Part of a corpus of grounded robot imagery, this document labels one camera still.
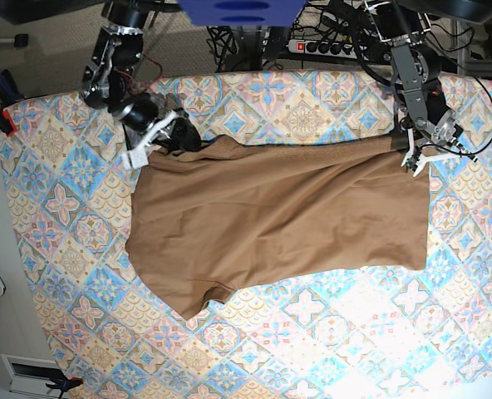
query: red clamp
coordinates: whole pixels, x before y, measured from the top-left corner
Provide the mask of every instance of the red clamp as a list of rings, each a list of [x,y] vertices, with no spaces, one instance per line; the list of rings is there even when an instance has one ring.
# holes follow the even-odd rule
[[[0,130],[3,131],[7,137],[12,135],[17,131],[17,127],[15,127],[15,123],[13,123],[13,119],[10,116],[10,113],[7,110],[2,109],[2,105],[0,103]]]

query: brown t-shirt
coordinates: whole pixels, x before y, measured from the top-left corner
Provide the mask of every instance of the brown t-shirt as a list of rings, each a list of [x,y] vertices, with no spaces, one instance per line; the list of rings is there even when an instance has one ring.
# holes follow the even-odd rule
[[[154,152],[126,244],[141,280],[188,319],[237,289],[334,268],[426,265],[428,174],[401,167],[405,137],[336,145]]]

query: patterned tablecloth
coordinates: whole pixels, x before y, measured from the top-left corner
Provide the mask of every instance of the patterned tablecloth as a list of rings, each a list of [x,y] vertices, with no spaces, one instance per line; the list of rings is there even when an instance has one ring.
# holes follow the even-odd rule
[[[490,102],[470,79],[442,82],[466,146],[478,147],[492,131]],[[154,89],[181,97],[204,138],[312,145],[392,127],[391,96],[353,72],[184,77]],[[73,396],[380,398],[492,376],[492,146],[479,163],[431,168],[425,271],[288,278],[185,321],[125,252],[137,174],[121,168],[121,127],[76,93],[10,113],[19,132],[0,134],[0,155],[13,228],[53,356],[85,380]]]

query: table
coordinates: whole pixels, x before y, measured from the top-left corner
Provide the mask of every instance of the table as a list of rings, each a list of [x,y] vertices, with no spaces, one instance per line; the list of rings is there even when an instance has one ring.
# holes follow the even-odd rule
[[[469,150],[492,131],[469,78],[443,76]],[[492,82],[486,82],[492,94]],[[392,128],[392,97],[349,71],[163,79],[205,139],[318,145]],[[10,108],[0,156],[52,354],[83,398],[394,397],[492,376],[492,146],[430,168],[426,270],[334,270],[246,288],[185,321],[125,252],[137,173],[121,127],[76,93]]]

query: power strip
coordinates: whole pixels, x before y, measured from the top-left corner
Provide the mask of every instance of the power strip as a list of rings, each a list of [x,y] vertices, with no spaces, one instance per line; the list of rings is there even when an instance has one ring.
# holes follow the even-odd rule
[[[346,58],[348,60],[357,60],[357,55],[352,44],[334,42],[332,45],[329,42],[319,42],[318,40],[297,40],[291,39],[288,41],[288,51],[297,54],[311,54],[315,56]]]

